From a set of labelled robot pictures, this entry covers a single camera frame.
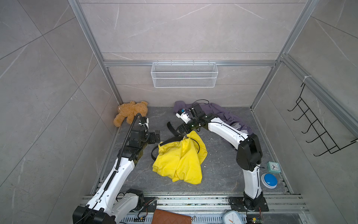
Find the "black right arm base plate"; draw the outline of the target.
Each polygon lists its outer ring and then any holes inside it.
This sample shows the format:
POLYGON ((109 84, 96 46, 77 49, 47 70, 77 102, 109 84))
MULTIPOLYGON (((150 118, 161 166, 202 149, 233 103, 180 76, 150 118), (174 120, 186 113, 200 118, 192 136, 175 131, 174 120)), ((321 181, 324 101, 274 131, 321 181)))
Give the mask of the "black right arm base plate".
POLYGON ((245 197, 229 197, 229 205, 231 210, 246 212, 246 211, 255 211, 255 212, 268 212, 268 204, 264 197, 259 197, 258 199, 251 200, 250 198, 245 197))

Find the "yellow trousers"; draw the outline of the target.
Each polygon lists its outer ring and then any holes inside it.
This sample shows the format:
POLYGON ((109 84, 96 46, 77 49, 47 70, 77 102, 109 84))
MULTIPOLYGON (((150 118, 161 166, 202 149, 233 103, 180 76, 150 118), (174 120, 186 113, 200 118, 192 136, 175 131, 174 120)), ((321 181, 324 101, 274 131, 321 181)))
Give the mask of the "yellow trousers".
POLYGON ((203 140, 195 131, 183 137, 177 136, 163 141, 153 150, 158 150, 158 156, 152 157, 153 172, 169 177, 173 182, 201 183, 201 164, 208 152, 203 140))

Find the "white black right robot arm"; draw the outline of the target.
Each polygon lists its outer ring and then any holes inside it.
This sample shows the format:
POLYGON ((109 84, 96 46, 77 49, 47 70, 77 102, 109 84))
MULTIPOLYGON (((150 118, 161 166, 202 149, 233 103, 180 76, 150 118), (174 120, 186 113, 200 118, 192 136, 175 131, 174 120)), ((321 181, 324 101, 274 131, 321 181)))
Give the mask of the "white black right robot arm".
POLYGON ((179 133, 190 133, 193 130, 204 128, 228 141, 236 150, 236 162, 243 170, 245 189, 243 203, 249 211, 255 211, 264 201, 260 184, 260 168, 262 150, 258 137, 246 134, 222 121, 217 115, 206 114, 199 105, 189 109, 181 109, 176 116, 183 120, 183 124, 177 128, 179 133))

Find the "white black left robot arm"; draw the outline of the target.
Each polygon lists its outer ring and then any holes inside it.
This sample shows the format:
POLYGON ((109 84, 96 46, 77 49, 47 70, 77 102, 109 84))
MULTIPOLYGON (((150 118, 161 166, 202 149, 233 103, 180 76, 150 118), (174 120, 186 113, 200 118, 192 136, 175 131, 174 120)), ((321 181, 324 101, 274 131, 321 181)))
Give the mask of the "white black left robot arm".
POLYGON ((134 170, 149 144, 160 142, 160 132, 149 131, 149 120, 136 114, 111 172, 85 206, 78 206, 72 215, 74 224, 118 224, 129 212, 144 205, 143 192, 130 189, 121 199, 120 190, 134 170))

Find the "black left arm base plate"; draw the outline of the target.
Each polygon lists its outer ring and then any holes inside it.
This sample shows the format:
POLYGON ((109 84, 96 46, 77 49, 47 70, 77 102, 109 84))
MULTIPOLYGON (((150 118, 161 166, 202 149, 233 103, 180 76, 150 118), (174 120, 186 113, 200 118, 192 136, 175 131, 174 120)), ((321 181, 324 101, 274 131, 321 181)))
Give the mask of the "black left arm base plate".
POLYGON ((140 197, 138 206, 132 212, 154 212, 157 208, 157 197, 140 197))

